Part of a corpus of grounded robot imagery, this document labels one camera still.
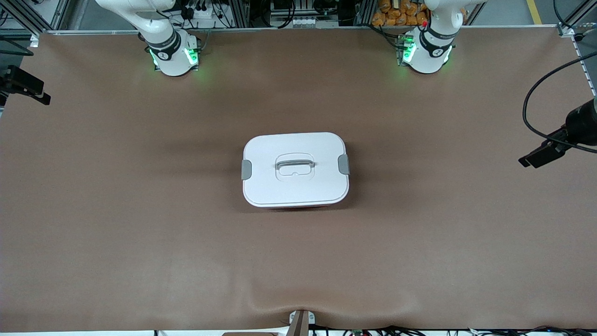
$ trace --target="white plastic container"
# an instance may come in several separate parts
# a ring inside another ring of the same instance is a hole
[[[334,133],[262,135],[245,145],[242,192],[257,207],[326,206],[346,197],[349,173]]]

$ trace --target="brown table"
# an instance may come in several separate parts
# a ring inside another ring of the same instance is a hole
[[[369,30],[214,33],[168,78],[128,36],[42,36],[23,69],[50,106],[0,122],[1,331],[320,325],[595,328],[595,156],[541,169],[530,86],[574,59],[551,28],[465,29],[445,68],[399,68]],[[580,65],[543,84],[545,131],[591,98]],[[245,143],[347,143],[335,206],[260,210]]]

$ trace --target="robotic arm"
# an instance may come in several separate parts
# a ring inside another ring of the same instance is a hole
[[[168,19],[147,19],[139,13],[172,8],[176,0],[96,0],[99,6],[129,21],[149,46],[155,65],[168,76],[181,76],[199,63],[197,37],[175,29]]]
[[[463,23],[460,9],[486,0],[425,0],[432,11],[424,29],[415,28],[407,33],[413,36],[403,61],[417,72],[432,74],[438,71],[452,50],[452,41]]]

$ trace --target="lid handle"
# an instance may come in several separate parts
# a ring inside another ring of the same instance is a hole
[[[302,166],[302,165],[309,165],[310,167],[315,166],[315,162],[311,160],[286,160],[280,161],[276,163],[276,169],[280,169],[281,167],[285,166]]]

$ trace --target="pile of brown food items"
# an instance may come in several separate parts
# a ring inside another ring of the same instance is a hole
[[[374,26],[422,26],[428,20],[431,12],[425,4],[418,4],[410,0],[399,0],[400,8],[392,7],[391,0],[378,0],[379,11],[373,15],[371,24]]]

